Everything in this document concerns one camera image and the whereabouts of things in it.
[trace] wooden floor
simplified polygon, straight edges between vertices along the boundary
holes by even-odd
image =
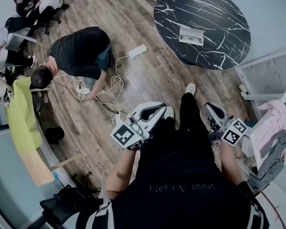
[[[224,106],[229,114],[243,120],[253,120],[251,105],[245,103],[237,86],[240,80],[234,69],[211,71],[181,63],[158,34],[153,21],[156,0],[64,0],[71,7],[62,13],[61,24],[53,23],[50,35],[39,29],[34,37],[37,44],[28,43],[27,54],[37,55],[38,64],[46,60],[46,51],[59,37],[89,26],[99,26],[111,38],[116,59],[145,44],[148,52],[130,59],[121,59],[118,71],[123,76],[125,88],[118,100],[100,96],[102,101],[123,104],[134,109],[147,101],[163,101],[175,109],[179,123],[179,104],[189,83],[197,86],[196,98],[203,110],[205,102]],[[111,68],[109,76],[115,74]],[[55,79],[69,89],[77,82],[70,76]],[[102,173],[109,172],[118,161],[120,148],[111,139],[113,114],[98,102],[83,107],[68,90],[53,83],[48,93],[50,106],[41,108],[41,125],[49,127],[55,121],[65,131],[65,138],[52,146],[58,159],[65,160],[82,153],[83,158],[66,166],[70,175],[91,172],[90,181],[101,186]],[[201,117],[208,125],[205,114]]]

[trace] pink cloth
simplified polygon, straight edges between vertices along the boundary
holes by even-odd
[[[286,130],[286,106],[279,100],[271,100],[258,109],[271,111],[271,116],[255,131],[255,146],[260,151],[274,134]]]

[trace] red wire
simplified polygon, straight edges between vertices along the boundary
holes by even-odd
[[[263,196],[265,197],[265,199],[268,201],[268,203],[271,205],[271,207],[272,207],[273,210],[275,211],[275,213],[276,213],[278,219],[280,220],[280,222],[281,222],[281,224],[282,224],[282,226],[283,226],[283,229],[286,229],[286,226],[285,226],[285,224],[284,224],[284,222],[283,222],[283,220],[282,220],[280,214],[278,213],[277,209],[275,208],[275,206],[272,204],[272,202],[269,200],[269,198],[265,195],[265,193],[263,193],[263,192],[261,191],[261,194],[263,194]]]

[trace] black marble tabletop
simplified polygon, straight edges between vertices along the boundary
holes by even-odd
[[[159,34],[186,64],[224,70],[249,53],[248,23],[231,0],[157,0],[153,13]],[[204,45],[179,42],[181,26],[205,31]]]

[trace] black t-shirt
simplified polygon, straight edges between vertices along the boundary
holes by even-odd
[[[188,136],[142,150],[136,179],[112,208],[116,229],[241,229],[250,215],[248,197],[224,179],[211,147]]]
[[[58,39],[50,47],[48,56],[69,75],[98,80],[101,70],[94,62],[109,43],[108,35],[99,27],[88,27]]]
[[[16,12],[20,17],[26,17],[36,4],[37,0],[23,0],[22,3],[16,4]]]

